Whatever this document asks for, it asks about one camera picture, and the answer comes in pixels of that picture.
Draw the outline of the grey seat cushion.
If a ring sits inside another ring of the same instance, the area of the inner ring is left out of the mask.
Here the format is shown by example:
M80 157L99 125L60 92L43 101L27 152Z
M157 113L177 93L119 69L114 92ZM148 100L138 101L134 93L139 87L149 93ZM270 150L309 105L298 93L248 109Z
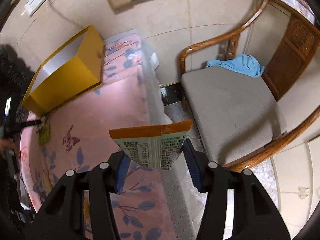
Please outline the grey seat cushion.
M181 81L204 151L212 161L236 161L286 130L285 118L260 77L213 67L187 72Z

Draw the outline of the pink floral tablecloth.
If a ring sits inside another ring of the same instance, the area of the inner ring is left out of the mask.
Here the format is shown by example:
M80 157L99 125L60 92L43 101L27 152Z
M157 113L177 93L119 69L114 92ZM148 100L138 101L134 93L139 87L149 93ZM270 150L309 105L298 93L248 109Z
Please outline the pink floral tablecloth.
M21 135L21 172L32 207L39 210L68 170L86 172L119 150L111 129L168 124L155 70L154 50L135 30L105 41L103 85L48 117L49 141L36 127ZM153 170L130 163L123 186L111 195L122 239L193 239L191 218L175 168Z

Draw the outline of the green snack packet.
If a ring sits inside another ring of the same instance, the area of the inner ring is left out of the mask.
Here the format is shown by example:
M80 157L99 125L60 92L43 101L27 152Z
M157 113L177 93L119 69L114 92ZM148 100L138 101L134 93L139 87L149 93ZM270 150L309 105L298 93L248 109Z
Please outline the green snack packet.
M38 133L38 142L40 145L44 145L50 141L50 123L45 122L43 123L39 129L37 130Z

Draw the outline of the dark carved wooden furniture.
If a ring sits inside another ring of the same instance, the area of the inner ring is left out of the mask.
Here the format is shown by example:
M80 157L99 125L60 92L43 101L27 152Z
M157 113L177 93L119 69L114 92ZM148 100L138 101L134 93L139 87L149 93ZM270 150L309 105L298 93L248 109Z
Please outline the dark carved wooden furniture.
M23 128L18 123L23 113L21 102L34 75L10 45L1 45L1 232L10 235L25 231L25 222L19 218L25 212L20 206L14 175L16 157L10 156L9 151L19 152L14 137Z

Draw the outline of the yellow cardboard box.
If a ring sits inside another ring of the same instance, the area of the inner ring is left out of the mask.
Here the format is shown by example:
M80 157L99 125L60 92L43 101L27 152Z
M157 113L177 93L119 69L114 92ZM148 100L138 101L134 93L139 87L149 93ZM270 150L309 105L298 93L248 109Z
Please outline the yellow cardboard box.
M22 106L39 117L54 112L102 84L103 62L104 42L90 25L39 66Z

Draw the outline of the blue cloth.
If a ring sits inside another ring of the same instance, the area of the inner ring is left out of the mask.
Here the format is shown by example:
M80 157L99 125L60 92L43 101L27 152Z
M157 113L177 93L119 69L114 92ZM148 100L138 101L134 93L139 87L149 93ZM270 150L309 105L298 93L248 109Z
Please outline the blue cloth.
M221 67L252 78L261 77L266 69L255 57L247 54L241 54L225 61L210 60L206 62L206 67Z

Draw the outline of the orange white snack packet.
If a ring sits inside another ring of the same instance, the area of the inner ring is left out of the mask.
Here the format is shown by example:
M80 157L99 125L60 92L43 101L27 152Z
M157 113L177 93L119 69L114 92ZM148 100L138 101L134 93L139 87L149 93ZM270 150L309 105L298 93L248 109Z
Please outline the orange white snack packet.
M180 156L192 126L192 120L185 120L167 125L112 129L109 134L138 165L168 171Z

